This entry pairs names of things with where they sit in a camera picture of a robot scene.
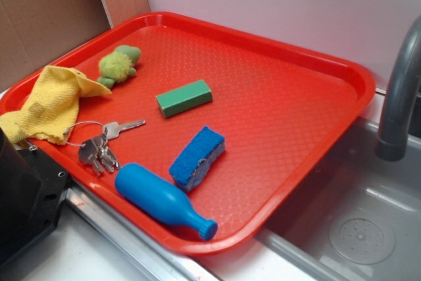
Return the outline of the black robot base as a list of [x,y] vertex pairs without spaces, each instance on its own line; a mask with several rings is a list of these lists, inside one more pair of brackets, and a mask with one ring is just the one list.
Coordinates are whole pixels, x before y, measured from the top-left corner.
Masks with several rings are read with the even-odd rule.
[[56,229],[68,180],[40,148],[17,150],[1,132],[1,268]]

